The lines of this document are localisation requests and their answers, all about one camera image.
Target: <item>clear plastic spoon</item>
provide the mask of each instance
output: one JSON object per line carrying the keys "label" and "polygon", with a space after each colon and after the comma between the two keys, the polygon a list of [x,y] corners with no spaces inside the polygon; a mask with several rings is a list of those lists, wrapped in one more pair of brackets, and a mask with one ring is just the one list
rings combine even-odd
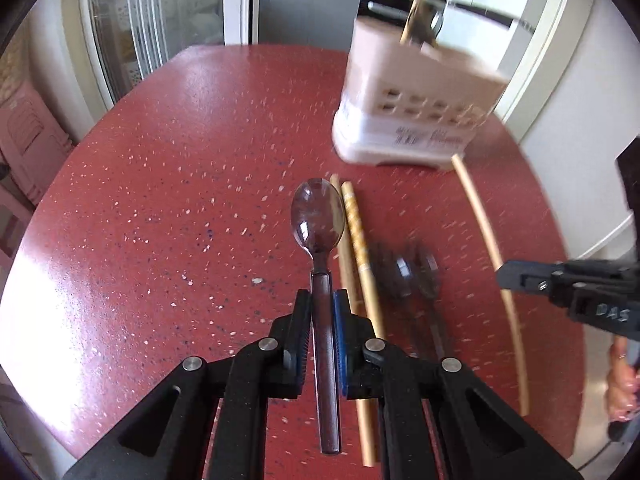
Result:
{"label": "clear plastic spoon", "polygon": [[300,184],[291,203],[291,228],[300,247],[313,260],[311,323],[320,449],[325,454],[336,454],[340,453],[338,374],[333,287],[327,261],[344,231],[344,208],[334,186],[322,178]]}

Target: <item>tabletop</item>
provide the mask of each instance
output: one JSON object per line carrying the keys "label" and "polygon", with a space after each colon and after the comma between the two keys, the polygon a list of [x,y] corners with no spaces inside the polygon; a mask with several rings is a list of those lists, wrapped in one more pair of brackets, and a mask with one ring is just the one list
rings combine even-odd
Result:
{"label": "tabletop", "polygon": [[[506,313],[456,174],[341,161],[331,126],[345,68],[346,54],[301,46],[190,48],[119,101],[68,158],[6,284],[0,363],[73,455],[181,359],[229,357],[291,310],[310,270],[290,230],[292,192],[331,173],[353,181],[370,240],[431,248],[456,356],[517,408]],[[497,120],[466,160],[503,257],[564,259],[540,186]],[[569,456],[582,328],[543,298],[516,296],[516,307],[527,420]],[[389,338],[402,339],[387,319]],[[301,399],[271,402],[267,476],[378,478],[361,466],[352,403],[341,407],[336,457],[319,453],[315,414],[313,381]]]}

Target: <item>spoon bowl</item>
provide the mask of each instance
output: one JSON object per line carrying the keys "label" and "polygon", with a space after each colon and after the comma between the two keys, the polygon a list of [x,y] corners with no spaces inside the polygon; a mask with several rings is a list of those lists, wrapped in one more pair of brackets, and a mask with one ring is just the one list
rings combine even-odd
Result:
{"label": "spoon bowl", "polygon": [[316,263],[338,244],[344,231],[340,195],[323,178],[310,178],[298,186],[291,202],[291,230],[296,242]]}

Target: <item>spoon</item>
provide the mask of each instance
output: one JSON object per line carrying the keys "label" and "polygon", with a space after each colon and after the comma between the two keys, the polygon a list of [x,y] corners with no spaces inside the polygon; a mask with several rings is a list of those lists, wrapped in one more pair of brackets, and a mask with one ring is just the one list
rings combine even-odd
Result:
{"label": "spoon", "polygon": [[416,285],[426,300],[426,314],[438,360],[453,355],[447,325],[435,306],[440,293],[439,269],[433,254],[419,243],[407,246],[406,257],[398,258],[400,274],[407,283]]}
{"label": "spoon", "polygon": [[337,454],[340,453],[338,379],[333,287],[327,261],[344,231],[344,208],[334,186],[322,178],[300,184],[291,202],[291,228],[296,242],[313,262],[311,324],[320,449],[325,454]]}
{"label": "spoon", "polygon": [[415,348],[421,359],[436,361],[438,356],[433,345],[428,344],[425,338],[424,327],[419,326],[420,320],[416,319],[416,311],[420,308],[415,305],[418,302],[412,284],[402,276],[402,267],[398,264],[401,256],[396,255],[384,244],[378,242],[371,247],[371,269],[376,282],[382,291],[389,296],[391,305],[398,305],[398,313],[402,316],[402,322],[410,331],[411,345]]}

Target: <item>glass door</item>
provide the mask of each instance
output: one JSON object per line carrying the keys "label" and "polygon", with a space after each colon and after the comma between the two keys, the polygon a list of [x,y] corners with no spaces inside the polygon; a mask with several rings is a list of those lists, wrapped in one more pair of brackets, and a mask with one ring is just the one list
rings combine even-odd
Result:
{"label": "glass door", "polygon": [[257,21],[252,0],[85,1],[90,58],[113,103],[191,45],[250,43]]}

